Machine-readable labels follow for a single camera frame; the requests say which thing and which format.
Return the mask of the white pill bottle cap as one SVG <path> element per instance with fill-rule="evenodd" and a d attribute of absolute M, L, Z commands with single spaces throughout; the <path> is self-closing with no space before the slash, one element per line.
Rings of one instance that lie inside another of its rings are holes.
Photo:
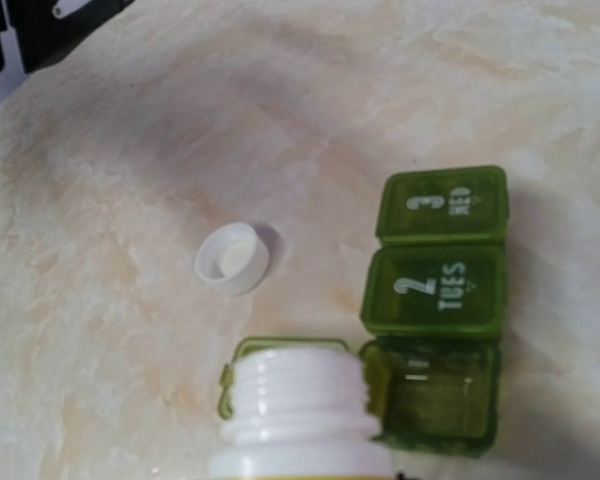
<path fill-rule="evenodd" d="M 249 224 L 226 224 L 210 234 L 194 259 L 197 276 L 216 293 L 239 296 L 265 276 L 270 260 L 267 246 Z"/>

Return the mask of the green weekly pill organizer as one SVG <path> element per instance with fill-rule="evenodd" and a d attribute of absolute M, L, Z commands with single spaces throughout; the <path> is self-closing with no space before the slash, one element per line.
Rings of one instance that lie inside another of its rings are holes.
<path fill-rule="evenodd" d="M 496 438 L 507 304 L 505 171 L 398 173 L 385 183 L 360 350 L 380 439 L 477 457 Z"/>

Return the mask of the small white pill bottle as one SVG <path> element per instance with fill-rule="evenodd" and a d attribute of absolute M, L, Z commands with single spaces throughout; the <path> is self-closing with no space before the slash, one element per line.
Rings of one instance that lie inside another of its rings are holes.
<path fill-rule="evenodd" d="M 211 479 L 392 479 L 390 450 L 375 442 L 358 357 L 331 348 L 262 350 L 235 362 L 226 446 Z"/>

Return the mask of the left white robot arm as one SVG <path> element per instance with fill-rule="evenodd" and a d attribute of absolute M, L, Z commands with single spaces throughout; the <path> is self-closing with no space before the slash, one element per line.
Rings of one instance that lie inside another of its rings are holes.
<path fill-rule="evenodd" d="M 124 11 L 132 0 L 0 1 L 0 34 L 13 29 L 25 73 L 66 58 L 96 29 Z M 5 55 L 0 39 L 0 72 Z"/>

